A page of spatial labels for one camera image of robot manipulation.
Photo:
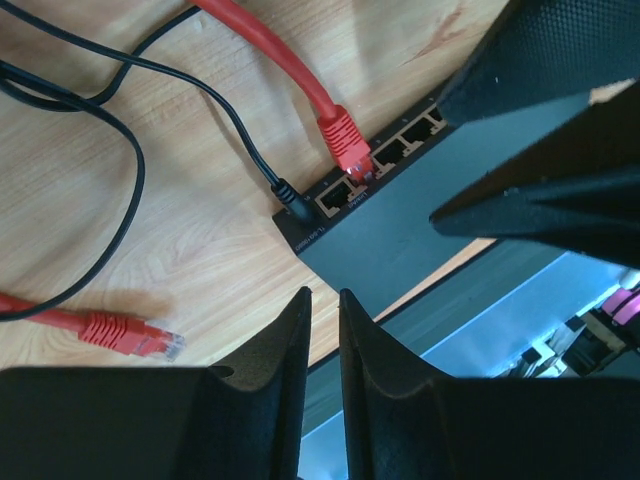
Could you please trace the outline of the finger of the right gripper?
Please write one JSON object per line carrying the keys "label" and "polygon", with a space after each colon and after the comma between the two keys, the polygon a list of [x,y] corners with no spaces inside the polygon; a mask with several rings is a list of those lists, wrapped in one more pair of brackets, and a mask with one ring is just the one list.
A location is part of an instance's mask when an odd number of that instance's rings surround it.
{"label": "finger of the right gripper", "polygon": [[446,236],[533,241],[639,265],[639,86],[596,103],[430,216]]}
{"label": "finger of the right gripper", "polygon": [[510,1],[438,99],[452,125],[639,75],[636,1]]}

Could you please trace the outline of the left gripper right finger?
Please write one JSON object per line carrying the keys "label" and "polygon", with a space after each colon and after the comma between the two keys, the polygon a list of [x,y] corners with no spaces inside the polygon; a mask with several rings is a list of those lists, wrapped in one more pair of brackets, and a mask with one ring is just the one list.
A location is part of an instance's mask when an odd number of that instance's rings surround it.
{"label": "left gripper right finger", "polygon": [[639,384],[620,378],[456,378],[339,300],[353,479],[635,479]]}

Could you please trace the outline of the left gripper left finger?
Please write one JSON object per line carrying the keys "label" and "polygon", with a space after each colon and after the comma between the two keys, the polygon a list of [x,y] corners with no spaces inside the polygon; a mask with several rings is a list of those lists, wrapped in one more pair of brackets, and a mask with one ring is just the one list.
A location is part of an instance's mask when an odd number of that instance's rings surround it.
{"label": "left gripper left finger", "polygon": [[312,293],[206,367],[1,374],[5,479],[293,479]]}

